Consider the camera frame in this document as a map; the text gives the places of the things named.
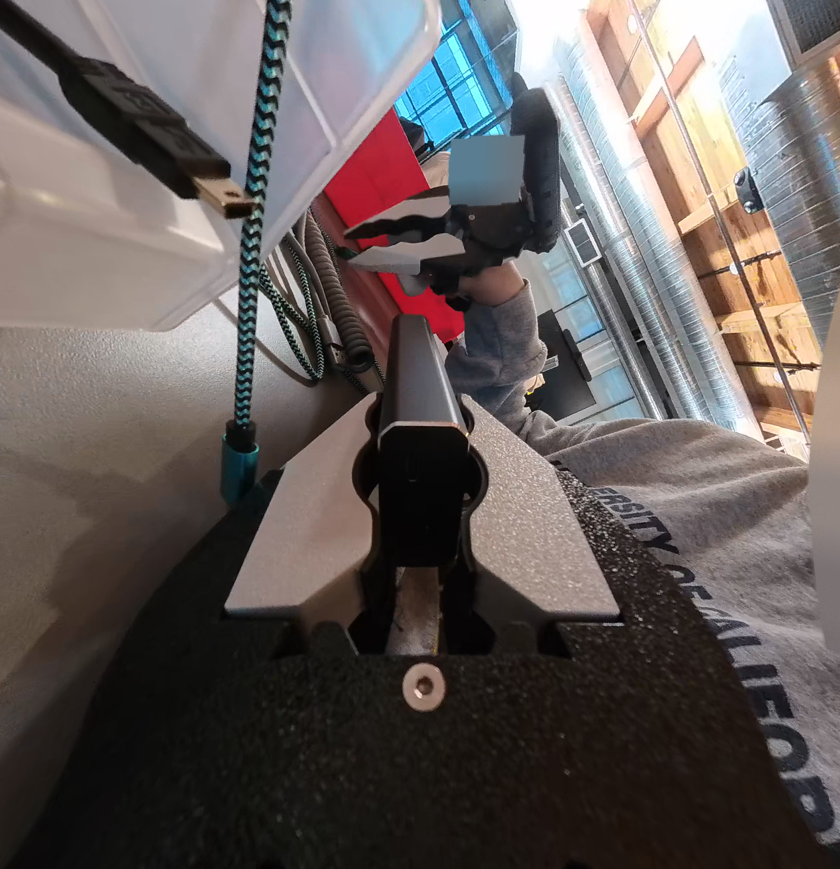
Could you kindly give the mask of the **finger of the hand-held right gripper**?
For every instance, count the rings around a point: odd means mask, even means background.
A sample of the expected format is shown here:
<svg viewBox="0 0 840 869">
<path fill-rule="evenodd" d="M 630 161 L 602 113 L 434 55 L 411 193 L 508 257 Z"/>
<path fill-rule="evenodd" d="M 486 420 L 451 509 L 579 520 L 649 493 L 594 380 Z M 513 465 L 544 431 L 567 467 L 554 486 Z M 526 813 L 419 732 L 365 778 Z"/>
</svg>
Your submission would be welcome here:
<svg viewBox="0 0 840 869">
<path fill-rule="evenodd" d="M 439 234 L 456 235 L 450 218 L 449 188 L 432 188 L 406 198 L 344 232 L 349 240 L 379 236 L 429 240 Z"/>
<path fill-rule="evenodd" d="M 438 260 L 465 253 L 462 240 L 451 234 L 436 234 L 422 242 L 398 241 L 387 246 L 372 246 L 349 259 L 349 265 L 379 274 L 396 275 L 404 295 L 422 295 L 429 285 L 427 260 Z"/>
</svg>

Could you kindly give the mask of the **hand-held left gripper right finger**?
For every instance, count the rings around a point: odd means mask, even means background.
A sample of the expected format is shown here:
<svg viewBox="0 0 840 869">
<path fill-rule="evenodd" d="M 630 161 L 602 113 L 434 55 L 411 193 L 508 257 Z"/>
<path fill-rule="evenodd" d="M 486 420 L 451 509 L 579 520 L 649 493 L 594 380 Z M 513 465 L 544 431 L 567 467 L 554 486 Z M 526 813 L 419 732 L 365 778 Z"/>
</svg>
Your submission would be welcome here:
<svg viewBox="0 0 840 869">
<path fill-rule="evenodd" d="M 604 623 L 620 606 L 555 469 L 478 402 L 471 421 L 469 495 L 457 521 L 454 622 Z"/>
</svg>

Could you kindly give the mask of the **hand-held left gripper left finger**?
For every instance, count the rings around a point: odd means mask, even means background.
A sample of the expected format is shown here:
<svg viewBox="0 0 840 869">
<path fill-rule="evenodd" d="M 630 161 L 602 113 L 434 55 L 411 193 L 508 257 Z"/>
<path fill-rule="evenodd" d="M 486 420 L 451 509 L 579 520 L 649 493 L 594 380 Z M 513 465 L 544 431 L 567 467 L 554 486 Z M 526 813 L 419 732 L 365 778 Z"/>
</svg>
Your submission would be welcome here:
<svg viewBox="0 0 840 869">
<path fill-rule="evenodd" d="M 373 539 L 371 508 L 353 469 L 371 438 L 365 397 L 284 466 L 225 602 L 232 617 L 350 625 L 363 608 L 360 569 Z"/>
</svg>

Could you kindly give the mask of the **black usb hub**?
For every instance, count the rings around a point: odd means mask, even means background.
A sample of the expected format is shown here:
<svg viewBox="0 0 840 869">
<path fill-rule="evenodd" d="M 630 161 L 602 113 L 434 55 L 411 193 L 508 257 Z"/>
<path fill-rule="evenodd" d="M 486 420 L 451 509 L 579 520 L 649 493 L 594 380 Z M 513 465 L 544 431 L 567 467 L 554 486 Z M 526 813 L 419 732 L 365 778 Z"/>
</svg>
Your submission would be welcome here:
<svg viewBox="0 0 840 869">
<path fill-rule="evenodd" d="M 469 429 L 422 315 L 392 323 L 377 431 L 382 549 L 394 567 L 438 568 L 458 552 Z"/>
</svg>

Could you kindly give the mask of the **person's right forearm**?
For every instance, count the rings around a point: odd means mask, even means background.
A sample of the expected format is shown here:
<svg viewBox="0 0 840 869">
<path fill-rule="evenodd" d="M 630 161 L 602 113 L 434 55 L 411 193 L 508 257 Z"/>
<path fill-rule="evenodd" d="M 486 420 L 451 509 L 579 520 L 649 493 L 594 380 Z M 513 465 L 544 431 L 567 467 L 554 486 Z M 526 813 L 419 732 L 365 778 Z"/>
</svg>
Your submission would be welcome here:
<svg viewBox="0 0 840 869">
<path fill-rule="evenodd" d="M 541 373 L 547 348 L 540 339 L 530 285 L 516 276 L 498 296 L 484 297 L 490 281 L 471 291 L 464 329 L 445 368 L 458 397 L 467 396 L 515 435 L 530 410 L 526 384 Z"/>
</svg>

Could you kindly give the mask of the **person's right hand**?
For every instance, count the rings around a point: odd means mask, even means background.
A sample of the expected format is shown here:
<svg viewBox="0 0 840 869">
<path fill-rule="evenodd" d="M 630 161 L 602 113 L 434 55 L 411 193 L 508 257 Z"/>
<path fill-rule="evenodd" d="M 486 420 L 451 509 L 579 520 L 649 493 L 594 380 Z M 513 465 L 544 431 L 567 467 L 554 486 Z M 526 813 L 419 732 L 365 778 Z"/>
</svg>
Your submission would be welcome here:
<svg viewBox="0 0 840 869">
<path fill-rule="evenodd" d="M 495 308 L 519 296 L 528 284 L 511 261 L 485 268 L 473 277 L 463 277 L 460 288 L 472 302 Z"/>
</svg>

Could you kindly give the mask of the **red plastic bin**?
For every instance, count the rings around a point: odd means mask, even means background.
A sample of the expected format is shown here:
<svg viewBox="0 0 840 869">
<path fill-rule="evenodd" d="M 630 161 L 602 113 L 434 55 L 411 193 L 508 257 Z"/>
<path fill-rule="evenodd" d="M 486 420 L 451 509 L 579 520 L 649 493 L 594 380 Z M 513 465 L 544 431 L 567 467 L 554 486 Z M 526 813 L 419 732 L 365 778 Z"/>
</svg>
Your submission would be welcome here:
<svg viewBox="0 0 840 869">
<path fill-rule="evenodd" d="M 319 202 L 321 220 L 336 245 L 364 249 L 381 244 L 382 237 L 346 242 L 344 229 L 428 188 L 409 138 L 391 108 L 326 185 Z M 406 296 L 396 276 L 355 269 L 347 263 L 339 265 L 349 298 L 363 324 L 371 328 L 379 348 L 387 348 L 391 322 L 403 313 L 424 315 L 444 343 L 462 333 L 463 315 L 429 288 L 420 296 Z"/>
</svg>

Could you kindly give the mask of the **person's grey sweatshirt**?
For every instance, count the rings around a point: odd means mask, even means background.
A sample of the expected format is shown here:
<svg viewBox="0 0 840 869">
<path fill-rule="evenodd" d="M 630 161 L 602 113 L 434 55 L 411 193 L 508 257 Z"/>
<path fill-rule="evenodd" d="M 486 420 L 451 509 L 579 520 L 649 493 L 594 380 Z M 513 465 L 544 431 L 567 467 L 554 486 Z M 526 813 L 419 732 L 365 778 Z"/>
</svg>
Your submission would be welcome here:
<svg viewBox="0 0 840 869">
<path fill-rule="evenodd" d="M 807 464 L 703 421 L 563 427 L 522 396 L 501 419 L 589 488 L 695 604 L 840 867 L 840 654 L 820 625 Z"/>
</svg>

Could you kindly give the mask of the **clear plastic storage box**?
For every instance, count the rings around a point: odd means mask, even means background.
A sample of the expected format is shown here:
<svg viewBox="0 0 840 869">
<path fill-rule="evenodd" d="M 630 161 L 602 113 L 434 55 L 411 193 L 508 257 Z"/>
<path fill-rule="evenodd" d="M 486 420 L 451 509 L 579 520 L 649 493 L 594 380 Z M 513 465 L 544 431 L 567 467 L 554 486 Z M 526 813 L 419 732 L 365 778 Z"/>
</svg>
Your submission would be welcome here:
<svg viewBox="0 0 840 869">
<path fill-rule="evenodd" d="M 243 185 L 265 2 L 19 2 L 182 115 Z M 291 2 L 269 253 L 430 60 L 439 2 Z M 238 279 L 240 221 L 177 197 L 0 32 L 0 327 L 174 329 Z"/>
</svg>

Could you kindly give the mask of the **silver ventilation duct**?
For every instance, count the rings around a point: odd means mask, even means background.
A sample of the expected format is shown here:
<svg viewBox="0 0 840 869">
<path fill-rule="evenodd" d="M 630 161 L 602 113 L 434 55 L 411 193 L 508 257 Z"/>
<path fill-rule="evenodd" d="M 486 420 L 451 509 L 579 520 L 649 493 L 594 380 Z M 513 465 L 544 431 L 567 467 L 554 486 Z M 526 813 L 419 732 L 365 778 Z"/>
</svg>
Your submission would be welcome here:
<svg viewBox="0 0 840 869">
<path fill-rule="evenodd" d="M 679 415 L 760 427 L 587 16 L 555 41 L 566 161 Z"/>
<path fill-rule="evenodd" d="M 840 289 L 840 71 L 827 59 L 730 114 L 820 349 Z"/>
</svg>

